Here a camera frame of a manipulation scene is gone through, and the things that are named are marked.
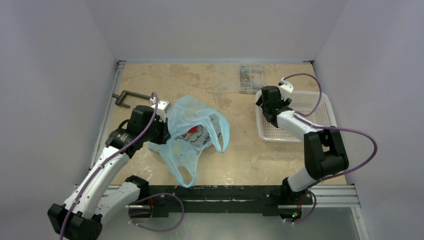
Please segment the light blue plastic bag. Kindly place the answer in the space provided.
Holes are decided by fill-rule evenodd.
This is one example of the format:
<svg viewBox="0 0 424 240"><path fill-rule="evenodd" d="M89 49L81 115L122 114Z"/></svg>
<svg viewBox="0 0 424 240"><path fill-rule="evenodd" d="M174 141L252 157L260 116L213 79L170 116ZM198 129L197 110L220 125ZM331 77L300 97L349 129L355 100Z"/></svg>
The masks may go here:
<svg viewBox="0 0 424 240"><path fill-rule="evenodd" d="M179 98L166 113L170 139L166 144L150 142L148 149L159 153L175 180L185 188L195 185L203 150L211 145L223 153L230 141L230 123L224 115L190 95ZM188 133L201 126L196 133Z"/></svg>

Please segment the red fake apple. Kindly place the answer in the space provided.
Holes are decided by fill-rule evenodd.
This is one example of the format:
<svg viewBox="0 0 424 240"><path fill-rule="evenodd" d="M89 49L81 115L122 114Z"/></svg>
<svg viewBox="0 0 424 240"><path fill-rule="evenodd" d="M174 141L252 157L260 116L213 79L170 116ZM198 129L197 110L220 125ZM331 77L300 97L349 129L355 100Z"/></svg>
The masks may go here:
<svg viewBox="0 0 424 240"><path fill-rule="evenodd" d="M199 129L201 129L201 126L196 125L196 126L190 128L187 132L190 133L190 134L194 134L194 133L197 133L199 131Z"/></svg>

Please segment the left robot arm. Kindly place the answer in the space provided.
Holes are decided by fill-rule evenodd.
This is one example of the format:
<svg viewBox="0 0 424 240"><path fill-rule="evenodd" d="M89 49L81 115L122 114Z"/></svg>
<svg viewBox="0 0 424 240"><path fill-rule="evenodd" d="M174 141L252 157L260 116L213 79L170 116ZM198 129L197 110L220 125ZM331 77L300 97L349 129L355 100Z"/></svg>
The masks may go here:
<svg viewBox="0 0 424 240"><path fill-rule="evenodd" d="M127 177L112 194L104 194L144 143L161 145L169 139L168 108L167 101L136 106L130 118L110 133L97 162L77 189L62 204L52 204L47 216L61 240L96 240L103 226L126 205L148 201L149 182L135 175Z"/></svg>

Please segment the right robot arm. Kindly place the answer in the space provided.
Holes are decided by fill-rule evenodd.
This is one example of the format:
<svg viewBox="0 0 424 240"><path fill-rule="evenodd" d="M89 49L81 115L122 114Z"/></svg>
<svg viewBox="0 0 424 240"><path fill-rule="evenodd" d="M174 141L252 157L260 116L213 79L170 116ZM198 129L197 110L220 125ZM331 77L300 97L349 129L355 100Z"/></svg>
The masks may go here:
<svg viewBox="0 0 424 240"><path fill-rule="evenodd" d="M285 178L280 196L288 204L300 198L301 192L324 177L338 174L349 167L341 133L326 129L299 116L291 107L291 99L281 86L265 86L259 91L256 106L265 120L286 131L303 143L304 166Z"/></svg>

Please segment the clear compartment screw box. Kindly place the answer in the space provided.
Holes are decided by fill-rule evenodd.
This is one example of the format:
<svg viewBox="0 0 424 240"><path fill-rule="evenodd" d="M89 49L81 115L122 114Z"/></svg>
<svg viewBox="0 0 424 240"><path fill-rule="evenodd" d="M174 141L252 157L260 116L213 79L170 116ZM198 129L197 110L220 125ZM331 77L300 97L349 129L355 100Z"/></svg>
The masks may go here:
<svg viewBox="0 0 424 240"><path fill-rule="evenodd" d="M256 94L265 86L264 66L258 63L225 63L213 67L214 93Z"/></svg>

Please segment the white plastic basket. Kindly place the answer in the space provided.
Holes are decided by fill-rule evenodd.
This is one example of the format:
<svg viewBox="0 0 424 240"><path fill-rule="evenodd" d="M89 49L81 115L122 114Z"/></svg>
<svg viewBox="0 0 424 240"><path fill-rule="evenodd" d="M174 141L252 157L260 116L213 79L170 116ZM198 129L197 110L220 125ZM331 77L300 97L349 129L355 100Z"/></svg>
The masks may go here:
<svg viewBox="0 0 424 240"><path fill-rule="evenodd" d="M293 91L290 95L291 104L289 105L295 111L303 114L310 113L315 107L319 98L318 91ZM299 143L300 140L289 132L279 129L266 121L263 111L259 106L255 106L256 126L258 135L265 142L284 142ZM316 125L336 126L336 119L332 105L325 93L321 94L321 99L316 110L306 119Z"/></svg>

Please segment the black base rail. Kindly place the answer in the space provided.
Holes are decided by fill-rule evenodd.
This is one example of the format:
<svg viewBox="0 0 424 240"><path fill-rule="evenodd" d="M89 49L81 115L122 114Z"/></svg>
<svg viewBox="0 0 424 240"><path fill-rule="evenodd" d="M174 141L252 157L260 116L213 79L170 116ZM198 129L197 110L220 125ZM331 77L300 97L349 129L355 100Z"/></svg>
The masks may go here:
<svg viewBox="0 0 424 240"><path fill-rule="evenodd" d="M170 213L260 214L300 218L314 204L312 193L285 195L279 185L151 185L142 197L153 199L129 205L132 218L166 218Z"/></svg>

